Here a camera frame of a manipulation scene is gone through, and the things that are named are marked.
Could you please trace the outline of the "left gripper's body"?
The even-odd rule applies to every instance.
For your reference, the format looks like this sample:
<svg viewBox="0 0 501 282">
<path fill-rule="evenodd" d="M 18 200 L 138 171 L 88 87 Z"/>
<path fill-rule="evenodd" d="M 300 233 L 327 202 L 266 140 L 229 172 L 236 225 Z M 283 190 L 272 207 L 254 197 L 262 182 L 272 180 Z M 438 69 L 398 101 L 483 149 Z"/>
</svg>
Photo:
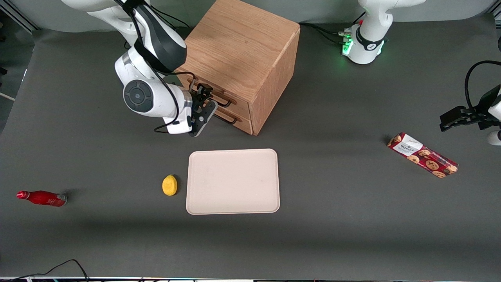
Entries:
<svg viewBox="0 0 501 282">
<path fill-rule="evenodd" d="M 501 85 L 497 85 L 483 94 L 475 111 L 490 119 L 501 120 Z"/>
</svg>

